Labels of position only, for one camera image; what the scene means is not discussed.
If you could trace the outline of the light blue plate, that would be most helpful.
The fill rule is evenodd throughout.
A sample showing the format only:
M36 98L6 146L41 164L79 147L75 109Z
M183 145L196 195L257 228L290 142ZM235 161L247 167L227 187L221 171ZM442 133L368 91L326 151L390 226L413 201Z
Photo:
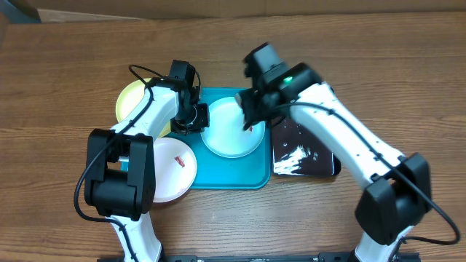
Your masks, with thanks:
M209 127L201 133L201 138L214 154L239 158L259 147L265 136L265 123L259 122L244 130L244 114L234 97L216 100L208 110Z

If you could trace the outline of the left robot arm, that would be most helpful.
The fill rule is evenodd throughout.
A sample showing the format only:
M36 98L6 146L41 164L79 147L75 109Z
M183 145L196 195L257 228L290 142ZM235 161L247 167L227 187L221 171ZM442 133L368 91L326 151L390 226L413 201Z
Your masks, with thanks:
M209 113L200 102L200 75L186 61L174 60L166 76L155 72L139 80L143 98L127 117L90 133L74 208L86 221L113 226L121 261L166 261L149 212L156 191L154 142L165 125L179 135L202 132Z

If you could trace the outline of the white pink plate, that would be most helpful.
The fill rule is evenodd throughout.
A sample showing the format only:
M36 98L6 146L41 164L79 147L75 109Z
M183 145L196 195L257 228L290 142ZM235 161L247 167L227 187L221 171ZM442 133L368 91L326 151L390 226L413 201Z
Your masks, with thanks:
M197 174L197 159L191 148L175 138L154 141L156 189L153 203L171 202L183 196Z

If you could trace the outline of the yellow-green plate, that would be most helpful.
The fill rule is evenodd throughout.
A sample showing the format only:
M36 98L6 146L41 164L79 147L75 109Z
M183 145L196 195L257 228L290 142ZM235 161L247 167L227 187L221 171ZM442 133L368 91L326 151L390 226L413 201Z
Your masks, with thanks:
M144 96L144 84L140 80L127 85L116 101L116 118L120 123L126 119L130 112L139 104Z

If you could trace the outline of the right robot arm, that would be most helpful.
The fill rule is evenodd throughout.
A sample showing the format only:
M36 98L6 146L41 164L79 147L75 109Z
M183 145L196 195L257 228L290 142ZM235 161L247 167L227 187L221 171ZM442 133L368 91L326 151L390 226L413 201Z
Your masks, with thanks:
M351 172L363 193L355 217L363 237L353 261L391 261L402 237L431 209L430 167L372 133L305 63L282 61L271 44L243 60L252 87L240 92L247 127L286 116L308 129Z

